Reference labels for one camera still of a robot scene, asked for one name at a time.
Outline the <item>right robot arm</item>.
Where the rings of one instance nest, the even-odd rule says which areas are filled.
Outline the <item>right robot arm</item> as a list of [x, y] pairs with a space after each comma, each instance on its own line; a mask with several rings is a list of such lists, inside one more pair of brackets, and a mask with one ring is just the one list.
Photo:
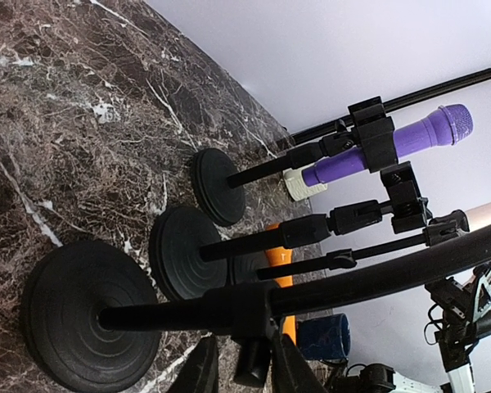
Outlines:
[[479, 341], [491, 335], [491, 286], [453, 279], [426, 285], [442, 318], [430, 322], [437, 327], [439, 346], [448, 382], [430, 386], [414, 381], [384, 364], [370, 364], [359, 374], [340, 377], [334, 392], [474, 392], [475, 381], [470, 354]]

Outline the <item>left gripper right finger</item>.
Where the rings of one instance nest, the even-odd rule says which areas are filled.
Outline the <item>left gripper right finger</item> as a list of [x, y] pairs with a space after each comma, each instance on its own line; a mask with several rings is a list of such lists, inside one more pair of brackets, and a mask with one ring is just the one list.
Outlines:
[[325, 392], [291, 338], [276, 333], [272, 340], [273, 392]]

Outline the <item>black stand of orange microphone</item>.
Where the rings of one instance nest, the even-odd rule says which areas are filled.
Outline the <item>black stand of orange microphone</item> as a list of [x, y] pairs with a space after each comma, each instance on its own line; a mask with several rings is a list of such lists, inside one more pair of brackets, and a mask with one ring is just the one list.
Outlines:
[[409, 162], [381, 171], [388, 201], [362, 201], [329, 214], [291, 219], [274, 228], [224, 241], [211, 219], [193, 206], [168, 208], [154, 222], [149, 240], [151, 272], [169, 300], [189, 300], [232, 285], [228, 259], [283, 246], [310, 246], [378, 224], [391, 215], [395, 233], [424, 228], [433, 215]]

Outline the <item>black stand of blue microphone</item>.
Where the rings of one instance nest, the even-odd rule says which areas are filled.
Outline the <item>black stand of blue microphone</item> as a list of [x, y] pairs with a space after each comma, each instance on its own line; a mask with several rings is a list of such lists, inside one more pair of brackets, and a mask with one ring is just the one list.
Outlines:
[[236, 381], [261, 387], [272, 373], [280, 320], [453, 279], [491, 260], [491, 224], [422, 251], [293, 287], [242, 283], [202, 297], [159, 303], [142, 269], [100, 241], [47, 254], [28, 277], [20, 327], [29, 353], [56, 383], [76, 392], [119, 392], [151, 366], [166, 331], [210, 332], [240, 346]]

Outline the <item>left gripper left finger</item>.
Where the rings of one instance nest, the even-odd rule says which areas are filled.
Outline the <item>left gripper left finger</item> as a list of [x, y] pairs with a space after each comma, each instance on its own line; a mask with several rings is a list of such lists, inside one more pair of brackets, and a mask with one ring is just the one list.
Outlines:
[[215, 337], [200, 340], [178, 375], [179, 392], [218, 391], [218, 342]]

